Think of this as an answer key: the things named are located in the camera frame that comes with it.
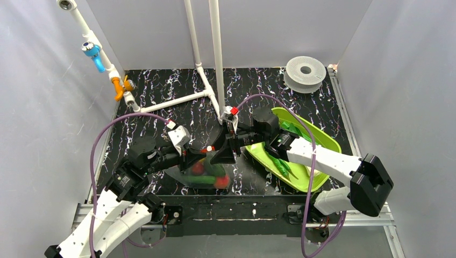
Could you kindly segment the green toy pepper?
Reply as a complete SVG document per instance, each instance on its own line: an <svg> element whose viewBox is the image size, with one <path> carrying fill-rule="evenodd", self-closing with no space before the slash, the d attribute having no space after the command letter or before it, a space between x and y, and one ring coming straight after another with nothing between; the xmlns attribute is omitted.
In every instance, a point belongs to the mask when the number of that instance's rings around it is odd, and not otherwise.
<svg viewBox="0 0 456 258"><path fill-rule="evenodd" d="M214 177L224 177L226 171L221 164L211 164L208 159L203 161L203 168L207 175Z"/></svg>

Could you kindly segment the clear zip bag orange zipper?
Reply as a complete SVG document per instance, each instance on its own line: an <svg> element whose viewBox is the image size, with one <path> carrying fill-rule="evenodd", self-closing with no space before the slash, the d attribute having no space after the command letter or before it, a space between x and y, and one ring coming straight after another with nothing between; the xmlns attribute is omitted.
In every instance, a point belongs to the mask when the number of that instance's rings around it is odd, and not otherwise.
<svg viewBox="0 0 456 258"><path fill-rule="evenodd" d="M209 148L202 151L206 157L190 168L180 171L178 166L165 169L164 172L183 185L194 189L227 189L231 178L221 164L211 164L215 151Z"/></svg>

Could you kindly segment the green toy cucumber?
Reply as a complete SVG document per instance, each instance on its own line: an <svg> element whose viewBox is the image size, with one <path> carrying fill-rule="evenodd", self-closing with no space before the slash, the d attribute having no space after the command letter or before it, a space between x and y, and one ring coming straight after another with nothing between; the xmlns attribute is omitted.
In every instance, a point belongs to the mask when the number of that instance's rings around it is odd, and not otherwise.
<svg viewBox="0 0 456 258"><path fill-rule="evenodd" d="M190 183L190 184L209 184L213 185L216 182L216 177L214 176L205 176L205 175L199 175L199 176L183 176L184 181Z"/></svg>

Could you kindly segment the red toy strawberry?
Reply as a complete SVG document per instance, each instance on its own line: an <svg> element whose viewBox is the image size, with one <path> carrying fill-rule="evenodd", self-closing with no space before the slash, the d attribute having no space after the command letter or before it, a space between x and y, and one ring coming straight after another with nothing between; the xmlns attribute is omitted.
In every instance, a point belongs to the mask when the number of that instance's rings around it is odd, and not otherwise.
<svg viewBox="0 0 456 258"><path fill-rule="evenodd" d="M217 176L215 177L215 182L213 184L216 189L226 189L231 183L231 178L229 175Z"/></svg>

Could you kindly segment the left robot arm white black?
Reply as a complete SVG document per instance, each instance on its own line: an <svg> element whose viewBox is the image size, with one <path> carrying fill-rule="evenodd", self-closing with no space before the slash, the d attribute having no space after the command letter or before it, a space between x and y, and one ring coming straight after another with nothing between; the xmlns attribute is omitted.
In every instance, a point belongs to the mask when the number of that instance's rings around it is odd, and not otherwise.
<svg viewBox="0 0 456 258"><path fill-rule="evenodd" d="M49 246L44 255L107 257L140 226L163 218L165 202L153 193L140 193L150 184L149 174L169 168L182 172L206 157L188 143L181 150L172 142L159 146L152 136L133 141L93 209L66 240Z"/></svg>

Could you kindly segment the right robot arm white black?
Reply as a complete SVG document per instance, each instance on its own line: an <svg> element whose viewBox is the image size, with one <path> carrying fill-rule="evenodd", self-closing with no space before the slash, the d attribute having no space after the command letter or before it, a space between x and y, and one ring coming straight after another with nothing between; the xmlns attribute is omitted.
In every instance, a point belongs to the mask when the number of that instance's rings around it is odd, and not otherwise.
<svg viewBox="0 0 456 258"><path fill-rule="evenodd" d="M255 109L251 125L238 125L237 113L238 109L230 106L222 113L224 129L213 143L216 152L210 159L212 164L234 164L242 147L261 144L276 159L316 169L343 183L342 188L322 191L311 198L314 214L325 216L347 210L370 217L380 214L394 184L376 155L349 156L312 144L282 129L279 118L268 108Z"/></svg>

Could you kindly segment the toy bok choy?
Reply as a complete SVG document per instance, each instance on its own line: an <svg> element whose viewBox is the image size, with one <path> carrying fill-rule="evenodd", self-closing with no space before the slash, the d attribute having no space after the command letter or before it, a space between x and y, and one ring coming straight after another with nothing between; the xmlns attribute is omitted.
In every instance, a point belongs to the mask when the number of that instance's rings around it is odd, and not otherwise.
<svg viewBox="0 0 456 258"><path fill-rule="evenodd" d="M299 135L300 137L303 137L305 140L307 140L308 142L311 142L311 138L304 134L298 127L296 127L293 123L289 123L287 121L283 121L281 124L280 124L281 128L284 129L284 130L287 130L289 132L293 132L293 133L296 133L297 135Z"/></svg>

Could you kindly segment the thin green toy chili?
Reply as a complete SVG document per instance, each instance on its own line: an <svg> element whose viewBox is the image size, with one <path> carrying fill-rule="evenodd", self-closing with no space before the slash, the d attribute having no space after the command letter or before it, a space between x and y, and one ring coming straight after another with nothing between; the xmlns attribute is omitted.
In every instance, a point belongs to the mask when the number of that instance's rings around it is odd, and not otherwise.
<svg viewBox="0 0 456 258"><path fill-rule="evenodd" d="M272 160L274 166L278 169L278 171L281 173L281 175L284 178L289 180L290 176L291 176L295 179L298 179L298 177L292 173L292 170L289 167L289 165L286 163L286 161L284 161L282 159L276 159L274 157L271 157L271 160Z"/></svg>

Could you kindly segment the lime green tray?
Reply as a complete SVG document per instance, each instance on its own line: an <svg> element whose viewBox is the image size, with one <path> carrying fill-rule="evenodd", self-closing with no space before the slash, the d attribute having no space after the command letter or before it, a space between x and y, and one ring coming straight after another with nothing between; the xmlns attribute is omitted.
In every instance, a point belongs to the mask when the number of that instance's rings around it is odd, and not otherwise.
<svg viewBox="0 0 456 258"><path fill-rule="evenodd" d="M293 115L284 108L272 108L272 113L278 117L279 125L283 121L293 123L304 134L308 135L311 138L311 142L308 142L303 137L299 136L299 138L295 139L291 143L291 149L286 152L286 156L290 158L290 161L286 161L286 163L289 165L292 173L296 175L298 179L290 176L290 179L288 180L281 175L278 169L274 166L271 157L266 152L265 144L263 142L247 146L247 152L269 173L276 176L278 179L280 179L282 182L294 190L300 192L308 191L312 156L315 154L316 163L314 167L314 175L312 178L311 191L314 192L318 190L330 177L325 173L326 170L329 169L329 172L332 175L336 171L336 166L329 165L329 158L336 157L338 153L341 153L340 145L333 138L318 129L312 123L306 121L301 117L293 117Z"/></svg>

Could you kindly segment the white filament spool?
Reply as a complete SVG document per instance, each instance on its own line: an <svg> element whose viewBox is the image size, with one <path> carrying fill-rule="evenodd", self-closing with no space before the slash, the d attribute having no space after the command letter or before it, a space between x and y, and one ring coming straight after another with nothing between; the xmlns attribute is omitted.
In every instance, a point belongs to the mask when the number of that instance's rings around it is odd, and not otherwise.
<svg viewBox="0 0 456 258"><path fill-rule="evenodd" d="M283 79L292 91L311 94L322 86L326 74L326 68L319 60L310 56L297 56L287 62Z"/></svg>

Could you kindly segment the orange valve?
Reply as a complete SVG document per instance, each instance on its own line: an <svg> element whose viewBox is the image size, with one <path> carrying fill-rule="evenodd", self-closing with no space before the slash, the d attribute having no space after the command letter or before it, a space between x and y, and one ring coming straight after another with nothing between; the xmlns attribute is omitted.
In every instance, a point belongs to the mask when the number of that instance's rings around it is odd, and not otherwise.
<svg viewBox="0 0 456 258"><path fill-rule="evenodd" d="M127 75L124 77L122 84L120 83L119 77L113 77L111 79L111 83L113 84L113 86L115 88L115 92L116 92L115 101L116 102L119 102L123 98L124 93L126 91L133 91L137 88L136 84L131 79L129 79Z"/></svg>

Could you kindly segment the blue valve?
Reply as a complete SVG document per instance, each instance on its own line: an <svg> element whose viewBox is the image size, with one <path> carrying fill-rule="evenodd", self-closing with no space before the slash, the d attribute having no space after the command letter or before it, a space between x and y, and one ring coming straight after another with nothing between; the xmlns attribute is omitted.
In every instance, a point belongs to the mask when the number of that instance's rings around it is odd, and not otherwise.
<svg viewBox="0 0 456 258"><path fill-rule="evenodd" d="M93 42L86 41L82 44L81 50L83 53L90 57L92 62L95 64L96 69L103 73L105 72L105 66L103 65L102 59L100 57L101 48L94 44Z"/></svg>

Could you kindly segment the aluminium rail frame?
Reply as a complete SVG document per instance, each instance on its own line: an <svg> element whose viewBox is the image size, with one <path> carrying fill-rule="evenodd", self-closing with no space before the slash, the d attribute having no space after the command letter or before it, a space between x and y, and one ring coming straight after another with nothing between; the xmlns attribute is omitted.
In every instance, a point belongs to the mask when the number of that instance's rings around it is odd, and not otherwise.
<svg viewBox="0 0 456 258"><path fill-rule="evenodd" d="M94 195L94 205L69 241L80 243L73 257L105 257L126 240L132 231L146 224L164 210L166 203L158 196L140 192L148 185L148 174L176 167L185 171L199 160L212 165L235 163L243 147L258 145L267 155L284 162L309 168L309 184L315 171L329 175L343 183L343 187L329 191L307 190L303 205L302 226L307 221L339 212L331 241L340 232L348 211L378 217L393 189L393 182L380 159L367 154L349 156L317 144L311 127L303 125L307 137L282 129L280 117L274 109L262 107L252 112L252 123L238 122L239 112L256 95L246 97L237 106L227 106L221 113L222 131L207 150L189 145L189 132L172 120L151 114L168 128L166 147L158 147L155 140L144 140L132 157L126 157L115 170L100 195Z"/></svg>

